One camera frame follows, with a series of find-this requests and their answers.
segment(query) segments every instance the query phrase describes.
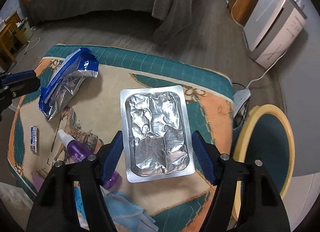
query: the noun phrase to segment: white air purifier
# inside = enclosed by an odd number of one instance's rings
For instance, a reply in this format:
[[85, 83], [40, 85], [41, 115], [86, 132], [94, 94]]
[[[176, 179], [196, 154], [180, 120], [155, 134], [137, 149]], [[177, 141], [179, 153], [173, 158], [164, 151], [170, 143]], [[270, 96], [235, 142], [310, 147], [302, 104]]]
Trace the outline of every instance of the white air purifier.
[[307, 16], [296, 1], [259, 0], [244, 26], [247, 55], [265, 69], [289, 48], [305, 25]]

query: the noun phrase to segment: aluminum foil tray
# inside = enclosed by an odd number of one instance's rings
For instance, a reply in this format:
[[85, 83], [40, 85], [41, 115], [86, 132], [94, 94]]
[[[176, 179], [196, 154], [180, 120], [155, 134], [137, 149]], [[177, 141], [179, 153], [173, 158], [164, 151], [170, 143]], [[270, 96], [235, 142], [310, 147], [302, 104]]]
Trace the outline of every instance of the aluminum foil tray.
[[187, 106], [180, 85], [122, 90], [120, 106], [128, 181], [195, 172]]

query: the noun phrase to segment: floor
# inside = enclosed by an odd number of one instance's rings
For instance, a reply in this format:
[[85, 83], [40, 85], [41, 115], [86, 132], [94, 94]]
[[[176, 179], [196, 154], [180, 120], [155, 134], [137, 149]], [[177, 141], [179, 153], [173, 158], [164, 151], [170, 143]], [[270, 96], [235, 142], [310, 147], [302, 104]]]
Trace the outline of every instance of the floor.
[[[39, 43], [26, 54], [17, 56], [12, 73], [35, 69], [51, 46], [83, 44], [117, 46], [191, 64], [227, 75], [233, 82], [247, 85], [265, 71], [245, 54], [242, 29], [232, 21], [226, 0], [194, 0], [193, 23], [182, 30], [166, 45], [154, 44], [152, 36], [159, 21], [151, 14], [137, 11], [98, 11], [74, 18], [41, 23], [31, 41]], [[251, 85], [250, 108], [274, 104], [284, 110], [279, 80], [272, 70], [262, 80]], [[12, 114], [4, 116], [6, 127], [1, 134], [10, 132]]]
[[13, 122], [14, 111], [5, 109], [1, 112], [2, 121], [0, 122], [0, 182], [16, 186], [16, 179], [9, 171], [7, 150], [9, 144], [9, 136], [11, 125]]

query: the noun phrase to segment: purple bottle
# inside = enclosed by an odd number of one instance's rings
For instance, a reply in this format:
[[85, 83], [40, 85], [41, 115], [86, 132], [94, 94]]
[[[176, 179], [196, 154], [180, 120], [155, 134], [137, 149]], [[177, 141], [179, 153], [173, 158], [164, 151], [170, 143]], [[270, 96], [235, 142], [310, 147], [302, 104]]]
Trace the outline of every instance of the purple bottle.
[[[62, 144], [67, 149], [68, 156], [76, 163], [81, 162], [83, 159], [91, 155], [91, 152], [84, 146], [84, 144], [76, 141], [73, 136], [66, 134], [66, 132], [64, 132], [62, 129], [58, 130], [58, 135], [61, 138]], [[120, 174], [114, 171], [111, 179], [106, 181], [103, 187], [105, 189], [110, 189], [119, 179], [119, 177]]]

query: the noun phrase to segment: wooden nightstand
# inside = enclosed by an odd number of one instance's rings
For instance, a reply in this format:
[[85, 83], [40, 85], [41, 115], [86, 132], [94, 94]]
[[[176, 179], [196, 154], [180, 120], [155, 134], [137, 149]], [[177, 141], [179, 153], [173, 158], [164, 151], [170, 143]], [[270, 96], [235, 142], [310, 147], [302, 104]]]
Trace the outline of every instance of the wooden nightstand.
[[[230, 13], [235, 2], [236, 0], [229, 0], [228, 8]], [[232, 15], [235, 21], [244, 26], [247, 23], [257, 2], [258, 0], [238, 0], [232, 10]]]

